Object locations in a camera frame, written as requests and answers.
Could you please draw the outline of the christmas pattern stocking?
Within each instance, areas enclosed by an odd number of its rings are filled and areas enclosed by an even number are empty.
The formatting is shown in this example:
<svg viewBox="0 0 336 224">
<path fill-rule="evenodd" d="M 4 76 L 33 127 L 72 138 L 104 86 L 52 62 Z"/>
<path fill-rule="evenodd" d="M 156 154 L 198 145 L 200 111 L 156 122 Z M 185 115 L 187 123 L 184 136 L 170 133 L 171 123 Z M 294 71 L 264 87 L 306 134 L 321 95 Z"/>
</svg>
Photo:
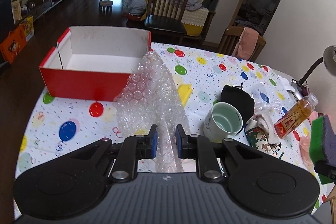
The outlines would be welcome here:
<svg viewBox="0 0 336 224">
<path fill-rule="evenodd" d="M 245 137 L 252 148 L 280 159 L 282 144 L 277 135 L 269 136 L 256 120 L 250 119 L 245 127 Z"/>
</svg>

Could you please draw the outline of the orange drink bottle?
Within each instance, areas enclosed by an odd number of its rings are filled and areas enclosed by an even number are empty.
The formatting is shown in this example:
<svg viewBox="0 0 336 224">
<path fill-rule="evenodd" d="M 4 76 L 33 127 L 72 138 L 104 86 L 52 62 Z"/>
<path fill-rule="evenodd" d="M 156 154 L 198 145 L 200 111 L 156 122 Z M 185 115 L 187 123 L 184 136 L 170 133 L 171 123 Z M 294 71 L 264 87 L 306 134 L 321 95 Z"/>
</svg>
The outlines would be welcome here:
<svg viewBox="0 0 336 224">
<path fill-rule="evenodd" d="M 286 137 L 303 123 L 314 111 L 318 99 L 313 93 L 301 98 L 284 116 L 275 124 L 274 128 L 279 138 Z"/>
</svg>

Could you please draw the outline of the pink towel on chair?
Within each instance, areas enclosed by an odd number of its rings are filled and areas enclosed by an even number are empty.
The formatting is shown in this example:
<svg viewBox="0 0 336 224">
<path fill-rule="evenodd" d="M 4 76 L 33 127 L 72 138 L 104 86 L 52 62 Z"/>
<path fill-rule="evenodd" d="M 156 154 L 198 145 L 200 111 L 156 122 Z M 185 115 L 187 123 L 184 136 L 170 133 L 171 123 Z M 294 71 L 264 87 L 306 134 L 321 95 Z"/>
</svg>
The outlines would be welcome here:
<svg viewBox="0 0 336 224">
<path fill-rule="evenodd" d="M 257 31 L 249 27 L 244 27 L 232 56 L 248 60 L 254 52 L 258 38 L 259 33 Z"/>
</svg>

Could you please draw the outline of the red white cardboard box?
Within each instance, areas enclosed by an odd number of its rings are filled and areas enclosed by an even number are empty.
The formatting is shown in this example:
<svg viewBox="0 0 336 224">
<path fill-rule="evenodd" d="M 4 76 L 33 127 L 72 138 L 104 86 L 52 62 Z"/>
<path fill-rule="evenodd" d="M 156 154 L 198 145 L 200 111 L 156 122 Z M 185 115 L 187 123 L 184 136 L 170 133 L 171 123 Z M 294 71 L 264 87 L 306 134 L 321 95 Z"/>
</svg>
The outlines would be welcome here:
<svg viewBox="0 0 336 224">
<path fill-rule="evenodd" d="M 150 46 L 147 30 L 72 26 L 58 38 L 39 70 L 53 97 L 112 101 Z"/>
</svg>

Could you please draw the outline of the white cloth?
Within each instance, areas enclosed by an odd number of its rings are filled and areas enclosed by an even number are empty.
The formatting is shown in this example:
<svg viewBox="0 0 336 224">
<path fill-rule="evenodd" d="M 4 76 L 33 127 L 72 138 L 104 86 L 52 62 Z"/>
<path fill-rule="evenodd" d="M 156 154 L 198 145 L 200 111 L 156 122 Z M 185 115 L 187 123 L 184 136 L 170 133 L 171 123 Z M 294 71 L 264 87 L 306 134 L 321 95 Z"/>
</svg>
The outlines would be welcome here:
<svg viewBox="0 0 336 224">
<path fill-rule="evenodd" d="M 274 123 L 271 119 L 272 114 L 272 107 L 271 105 L 265 103 L 257 103 L 255 105 L 255 118 L 257 121 L 257 125 L 264 131 L 266 138 L 269 144 L 279 144 L 280 139 L 276 133 Z"/>
</svg>

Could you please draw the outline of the wooden chair black seat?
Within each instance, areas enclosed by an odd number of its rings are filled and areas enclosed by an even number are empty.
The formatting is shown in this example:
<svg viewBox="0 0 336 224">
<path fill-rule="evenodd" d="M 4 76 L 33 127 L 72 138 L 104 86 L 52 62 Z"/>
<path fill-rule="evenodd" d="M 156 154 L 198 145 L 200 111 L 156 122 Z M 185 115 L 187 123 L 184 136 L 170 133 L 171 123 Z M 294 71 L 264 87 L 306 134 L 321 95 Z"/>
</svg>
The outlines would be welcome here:
<svg viewBox="0 0 336 224">
<path fill-rule="evenodd" d="M 182 17 L 188 0 L 147 0 L 145 28 L 157 43 L 181 45 L 187 35 Z"/>
</svg>

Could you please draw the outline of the green purple sponge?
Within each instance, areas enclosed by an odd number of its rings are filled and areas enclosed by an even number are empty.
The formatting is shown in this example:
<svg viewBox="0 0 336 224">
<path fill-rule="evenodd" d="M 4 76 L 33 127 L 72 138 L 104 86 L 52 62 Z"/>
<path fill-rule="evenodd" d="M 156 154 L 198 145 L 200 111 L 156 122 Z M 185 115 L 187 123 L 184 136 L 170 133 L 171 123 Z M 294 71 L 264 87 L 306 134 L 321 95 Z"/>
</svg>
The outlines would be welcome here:
<svg viewBox="0 0 336 224">
<path fill-rule="evenodd" d="M 321 184 L 335 184 L 335 133 L 327 115 L 312 122 L 309 156 Z"/>
</svg>

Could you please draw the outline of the wooden chair near table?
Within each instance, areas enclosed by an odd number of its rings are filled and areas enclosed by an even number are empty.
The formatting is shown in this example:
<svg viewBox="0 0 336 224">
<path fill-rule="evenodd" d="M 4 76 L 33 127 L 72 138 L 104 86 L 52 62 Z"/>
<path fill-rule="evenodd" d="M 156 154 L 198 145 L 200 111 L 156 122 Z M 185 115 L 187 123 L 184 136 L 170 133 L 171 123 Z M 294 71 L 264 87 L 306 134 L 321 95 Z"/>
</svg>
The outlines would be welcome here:
<svg viewBox="0 0 336 224">
<path fill-rule="evenodd" d="M 244 27 L 239 26 L 227 27 L 218 46 L 218 52 L 224 55 L 232 56 L 234 48 L 239 41 L 240 35 L 243 32 L 243 28 Z M 259 35 L 254 52 L 252 53 L 252 56 L 248 59 L 248 61 L 254 62 L 260 55 L 265 45 L 265 39 Z"/>
</svg>

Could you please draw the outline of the low tv cabinet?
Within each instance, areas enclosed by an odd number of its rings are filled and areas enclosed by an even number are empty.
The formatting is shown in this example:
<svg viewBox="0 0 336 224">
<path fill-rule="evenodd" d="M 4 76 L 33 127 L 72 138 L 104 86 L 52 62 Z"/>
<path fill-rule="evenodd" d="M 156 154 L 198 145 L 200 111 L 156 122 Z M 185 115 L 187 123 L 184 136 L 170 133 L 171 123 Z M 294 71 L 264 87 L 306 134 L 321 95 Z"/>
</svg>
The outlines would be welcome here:
<svg viewBox="0 0 336 224">
<path fill-rule="evenodd" d="M 53 1 L 53 0 L 28 0 L 27 5 L 27 13 L 22 16 L 22 19 L 16 21 L 15 24 L 20 24 L 24 19 L 29 16 L 33 17 L 33 20 L 39 19 L 45 13 L 47 13 L 50 9 L 55 7 L 58 3 L 63 0 Z"/>
</svg>

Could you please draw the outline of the clear bubble wrap sheet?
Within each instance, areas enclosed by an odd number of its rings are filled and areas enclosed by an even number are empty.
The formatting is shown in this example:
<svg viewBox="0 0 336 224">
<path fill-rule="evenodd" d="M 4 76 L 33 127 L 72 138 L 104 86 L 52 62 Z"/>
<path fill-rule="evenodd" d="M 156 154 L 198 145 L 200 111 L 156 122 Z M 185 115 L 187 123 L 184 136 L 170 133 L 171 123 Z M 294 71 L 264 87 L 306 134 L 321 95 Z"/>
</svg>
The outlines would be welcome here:
<svg viewBox="0 0 336 224">
<path fill-rule="evenodd" d="M 140 160 L 141 172 L 190 172 L 193 160 L 178 157 L 175 128 L 181 124 L 190 133 L 189 121 L 182 106 L 173 76 L 157 53 L 151 51 L 138 62 L 126 87 L 114 99 L 116 119 L 124 137 L 146 135 L 157 127 L 156 156 Z"/>
</svg>

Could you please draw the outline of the black cap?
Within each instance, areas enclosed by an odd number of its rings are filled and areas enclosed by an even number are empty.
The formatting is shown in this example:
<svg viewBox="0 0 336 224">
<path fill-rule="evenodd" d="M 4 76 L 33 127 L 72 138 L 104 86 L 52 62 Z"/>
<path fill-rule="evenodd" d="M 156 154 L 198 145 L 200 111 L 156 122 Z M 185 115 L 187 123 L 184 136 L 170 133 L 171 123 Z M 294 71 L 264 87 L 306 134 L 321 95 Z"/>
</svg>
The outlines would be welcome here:
<svg viewBox="0 0 336 224">
<path fill-rule="evenodd" d="M 235 107 L 243 119 L 243 124 L 246 124 L 254 115 L 254 99 L 247 92 L 236 86 L 225 85 L 220 95 L 220 102 L 225 102 Z"/>
</svg>

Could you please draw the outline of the balloon pattern tablecloth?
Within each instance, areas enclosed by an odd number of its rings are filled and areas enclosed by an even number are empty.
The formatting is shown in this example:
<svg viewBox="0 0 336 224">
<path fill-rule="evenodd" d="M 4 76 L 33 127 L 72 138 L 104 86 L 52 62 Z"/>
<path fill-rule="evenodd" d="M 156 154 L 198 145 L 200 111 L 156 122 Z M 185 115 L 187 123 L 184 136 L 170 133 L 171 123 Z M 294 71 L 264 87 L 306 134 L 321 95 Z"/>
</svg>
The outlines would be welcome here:
<svg viewBox="0 0 336 224">
<path fill-rule="evenodd" d="M 225 85 L 241 86 L 257 103 L 271 105 L 273 122 L 295 104 L 289 85 L 265 65 L 193 48 L 153 44 L 173 76 L 189 121 L 190 134 L 201 134 L 206 115 L 221 99 Z M 16 173 L 69 153 L 101 137 L 117 143 L 122 135 L 114 102 L 57 98 L 44 90 L 28 122 Z"/>
</svg>

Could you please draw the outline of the small wooden stool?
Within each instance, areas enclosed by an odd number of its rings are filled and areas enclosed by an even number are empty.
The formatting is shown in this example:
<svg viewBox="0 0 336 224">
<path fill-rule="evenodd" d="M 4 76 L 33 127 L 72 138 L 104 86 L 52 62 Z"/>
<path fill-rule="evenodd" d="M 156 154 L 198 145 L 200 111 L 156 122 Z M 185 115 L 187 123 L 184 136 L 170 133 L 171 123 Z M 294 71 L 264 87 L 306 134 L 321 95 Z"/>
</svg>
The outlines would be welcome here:
<svg viewBox="0 0 336 224">
<path fill-rule="evenodd" d="M 113 1 L 103 0 L 99 2 L 99 11 L 101 14 L 111 14 L 112 13 Z"/>
</svg>

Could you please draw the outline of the yellow carton box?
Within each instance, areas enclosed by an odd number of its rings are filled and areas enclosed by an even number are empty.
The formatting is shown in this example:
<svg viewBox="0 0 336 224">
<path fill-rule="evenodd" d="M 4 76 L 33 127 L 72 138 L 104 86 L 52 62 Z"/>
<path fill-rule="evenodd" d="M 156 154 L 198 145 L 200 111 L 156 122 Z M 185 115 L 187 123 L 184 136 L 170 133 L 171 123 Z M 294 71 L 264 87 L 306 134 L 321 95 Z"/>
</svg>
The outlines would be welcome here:
<svg viewBox="0 0 336 224">
<path fill-rule="evenodd" d="M 19 25 L 23 27 L 26 36 L 26 42 L 28 42 L 35 34 L 33 17 L 27 17 Z"/>
</svg>

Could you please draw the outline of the grey bag on floor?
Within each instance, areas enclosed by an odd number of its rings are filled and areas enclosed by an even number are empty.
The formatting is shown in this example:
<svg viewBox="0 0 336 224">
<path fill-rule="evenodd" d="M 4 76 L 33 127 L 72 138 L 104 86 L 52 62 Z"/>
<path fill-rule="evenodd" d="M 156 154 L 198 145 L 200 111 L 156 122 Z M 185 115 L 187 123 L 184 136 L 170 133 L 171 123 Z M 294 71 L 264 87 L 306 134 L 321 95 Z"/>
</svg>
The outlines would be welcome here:
<svg viewBox="0 0 336 224">
<path fill-rule="evenodd" d="M 123 13 L 130 15 L 143 15 L 146 11 L 145 0 L 122 0 Z"/>
</svg>

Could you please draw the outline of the pink packet on table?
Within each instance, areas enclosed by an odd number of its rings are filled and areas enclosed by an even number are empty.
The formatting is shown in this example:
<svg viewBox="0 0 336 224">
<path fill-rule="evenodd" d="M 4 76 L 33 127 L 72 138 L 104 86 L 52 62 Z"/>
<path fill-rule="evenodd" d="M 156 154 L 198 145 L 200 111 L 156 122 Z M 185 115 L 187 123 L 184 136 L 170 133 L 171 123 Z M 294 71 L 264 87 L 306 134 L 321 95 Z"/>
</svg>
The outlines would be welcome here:
<svg viewBox="0 0 336 224">
<path fill-rule="evenodd" d="M 309 123 L 312 124 L 312 122 L 319 117 L 319 114 L 317 111 L 313 111 L 310 116 L 308 117 Z"/>
</svg>

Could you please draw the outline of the sofa with cream cover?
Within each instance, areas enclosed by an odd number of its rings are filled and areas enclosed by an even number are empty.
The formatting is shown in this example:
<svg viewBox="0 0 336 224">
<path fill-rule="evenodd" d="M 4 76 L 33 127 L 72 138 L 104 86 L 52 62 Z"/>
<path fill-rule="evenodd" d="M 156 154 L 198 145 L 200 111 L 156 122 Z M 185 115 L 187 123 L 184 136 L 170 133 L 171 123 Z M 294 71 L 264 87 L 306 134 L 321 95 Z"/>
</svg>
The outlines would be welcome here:
<svg viewBox="0 0 336 224">
<path fill-rule="evenodd" d="M 210 27 L 218 0 L 188 0 L 182 23 L 190 37 L 204 38 Z"/>
</svg>

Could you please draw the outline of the grey desk lamp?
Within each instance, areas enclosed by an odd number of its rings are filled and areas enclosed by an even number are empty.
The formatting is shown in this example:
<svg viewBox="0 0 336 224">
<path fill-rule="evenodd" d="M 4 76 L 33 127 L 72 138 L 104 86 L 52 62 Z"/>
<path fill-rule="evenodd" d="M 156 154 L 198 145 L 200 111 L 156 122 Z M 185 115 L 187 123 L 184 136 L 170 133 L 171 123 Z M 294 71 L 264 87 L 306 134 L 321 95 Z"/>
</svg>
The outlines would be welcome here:
<svg viewBox="0 0 336 224">
<path fill-rule="evenodd" d="M 324 50 L 322 57 L 317 59 L 298 81 L 295 79 L 291 80 L 291 82 L 294 84 L 301 97 L 307 96 L 309 94 L 308 85 L 305 83 L 308 77 L 313 73 L 315 68 L 318 67 L 320 64 L 323 64 L 328 73 L 335 77 L 336 73 L 335 46 L 328 46 Z"/>
</svg>

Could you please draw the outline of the orange gift box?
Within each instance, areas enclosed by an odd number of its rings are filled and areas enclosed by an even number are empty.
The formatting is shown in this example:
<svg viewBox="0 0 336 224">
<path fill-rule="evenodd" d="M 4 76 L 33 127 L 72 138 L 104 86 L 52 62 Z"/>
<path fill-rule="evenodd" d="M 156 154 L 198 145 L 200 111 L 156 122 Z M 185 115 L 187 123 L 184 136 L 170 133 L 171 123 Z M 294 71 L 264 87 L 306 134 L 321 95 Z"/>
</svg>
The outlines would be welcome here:
<svg viewBox="0 0 336 224">
<path fill-rule="evenodd" d="M 25 30 L 19 25 L 1 43 L 1 54 L 4 60 L 12 64 L 26 44 Z"/>
</svg>

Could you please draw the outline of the white green ceramic mug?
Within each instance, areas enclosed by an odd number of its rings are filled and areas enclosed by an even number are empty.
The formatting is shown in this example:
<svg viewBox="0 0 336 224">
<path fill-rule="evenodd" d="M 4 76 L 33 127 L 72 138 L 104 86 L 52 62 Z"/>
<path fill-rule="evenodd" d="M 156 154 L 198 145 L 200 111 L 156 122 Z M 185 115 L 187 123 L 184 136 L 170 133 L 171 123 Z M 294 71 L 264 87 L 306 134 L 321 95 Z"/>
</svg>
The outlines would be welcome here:
<svg viewBox="0 0 336 224">
<path fill-rule="evenodd" d="M 214 143 L 235 136 L 243 129 L 239 111 L 226 102 L 216 103 L 205 117 L 203 134 Z"/>
</svg>

